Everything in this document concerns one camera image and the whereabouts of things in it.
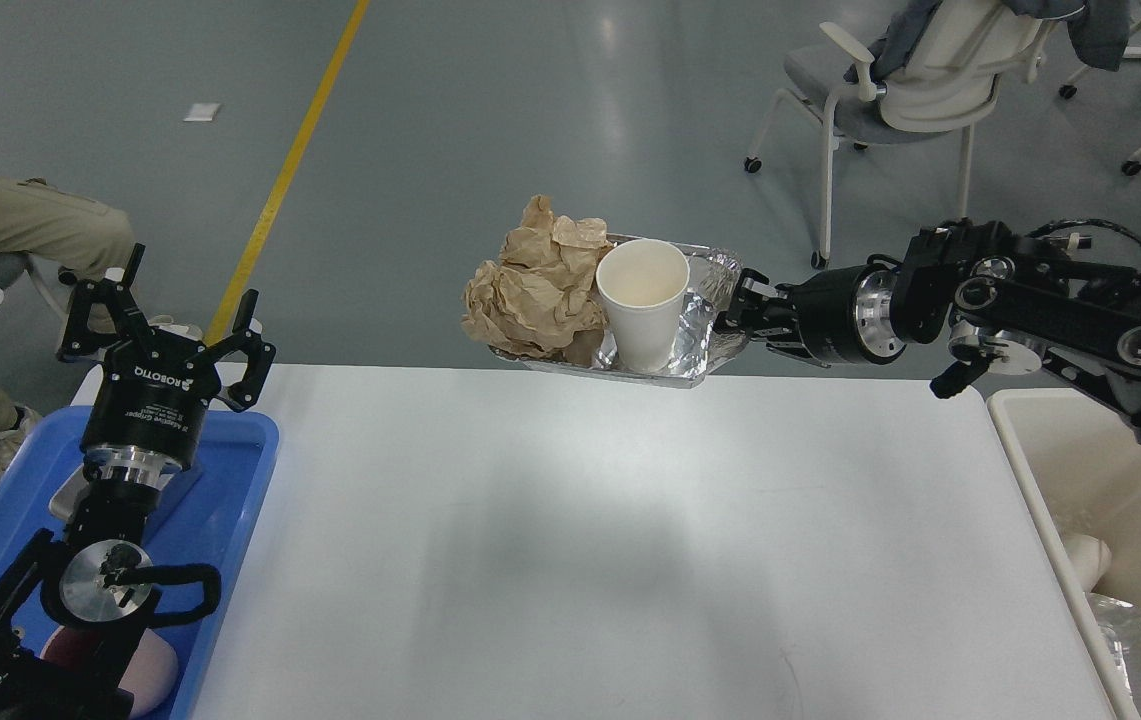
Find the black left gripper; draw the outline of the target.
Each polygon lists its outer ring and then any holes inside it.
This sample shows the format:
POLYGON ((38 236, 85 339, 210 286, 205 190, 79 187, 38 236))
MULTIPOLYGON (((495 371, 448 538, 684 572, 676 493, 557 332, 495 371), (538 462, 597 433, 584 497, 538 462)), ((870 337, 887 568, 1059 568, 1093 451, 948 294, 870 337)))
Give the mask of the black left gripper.
POLYGON ((157 332, 131 292, 145 252, 144 243, 136 243, 126 265, 72 288, 55 359, 94 359, 105 351, 103 382, 80 442, 84 462, 104 477, 160 488, 163 477, 194 466, 215 396, 235 413, 254 406, 276 346, 254 331, 256 290, 242 293, 230 333, 213 346, 157 345, 157 332), (215 364, 235 354, 245 356, 245 372, 222 386, 215 364))

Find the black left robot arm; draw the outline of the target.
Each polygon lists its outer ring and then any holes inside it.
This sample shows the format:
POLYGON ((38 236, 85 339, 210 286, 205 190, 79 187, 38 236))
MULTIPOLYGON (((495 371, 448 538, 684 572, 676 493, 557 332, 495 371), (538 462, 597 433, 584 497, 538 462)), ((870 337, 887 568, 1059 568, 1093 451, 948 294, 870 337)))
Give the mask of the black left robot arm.
POLYGON ((71 291, 55 355, 102 369, 78 443, 84 488, 63 529, 35 529, 0 574, 0 717, 126 719, 135 698, 121 682, 141 638, 221 606, 217 566, 159 564, 145 536, 168 493, 199 479, 210 406, 253 407, 277 348, 254 327, 254 290, 222 340, 151 324, 132 296, 141 254, 71 291))

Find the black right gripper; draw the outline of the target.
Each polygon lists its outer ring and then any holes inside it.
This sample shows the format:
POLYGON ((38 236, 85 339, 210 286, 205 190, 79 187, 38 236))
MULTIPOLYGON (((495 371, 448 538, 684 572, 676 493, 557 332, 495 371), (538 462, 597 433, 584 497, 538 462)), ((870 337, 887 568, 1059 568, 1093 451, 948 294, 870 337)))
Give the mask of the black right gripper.
POLYGON ((756 343, 800 359, 802 346, 814 363, 825 366, 895 363, 907 348, 890 319, 895 284, 895 272, 884 265, 822 272, 791 291, 744 268, 735 284, 735 318, 798 319, 798 327, 794 322, 754 327, 717 318, 715 350, 730 359, 756 343))

